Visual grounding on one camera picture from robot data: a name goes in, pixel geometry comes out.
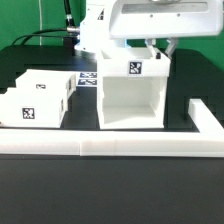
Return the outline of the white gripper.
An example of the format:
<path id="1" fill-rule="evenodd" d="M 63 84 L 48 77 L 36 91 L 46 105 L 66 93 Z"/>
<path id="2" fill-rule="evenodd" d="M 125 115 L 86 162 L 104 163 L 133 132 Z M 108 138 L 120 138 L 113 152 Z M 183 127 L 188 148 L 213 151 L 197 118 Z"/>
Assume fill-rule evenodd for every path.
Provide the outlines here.
<path id="1" fill-rule="evenodd" d="M 110 0 L 111 38 L 168 38 L 164 54 L 171 57 L 176 37 L 214 36 L 221 32 L 221 0 Z M 154 39 L 146 39 L 148 58 L 155 58 Z"/>

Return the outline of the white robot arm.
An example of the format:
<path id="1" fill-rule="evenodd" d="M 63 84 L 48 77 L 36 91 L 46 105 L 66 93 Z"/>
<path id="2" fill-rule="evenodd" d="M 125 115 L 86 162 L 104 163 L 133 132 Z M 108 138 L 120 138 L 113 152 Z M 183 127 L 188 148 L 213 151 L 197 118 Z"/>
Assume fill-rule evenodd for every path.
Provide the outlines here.
<path id="1" fill-rule="evenodd" d="M 182 37 L 220 34 L 223 19 L 223 0 L 86 0 L 76 49 L 93 57 L 104 46 L 165 39 L 170 56 Z"/>

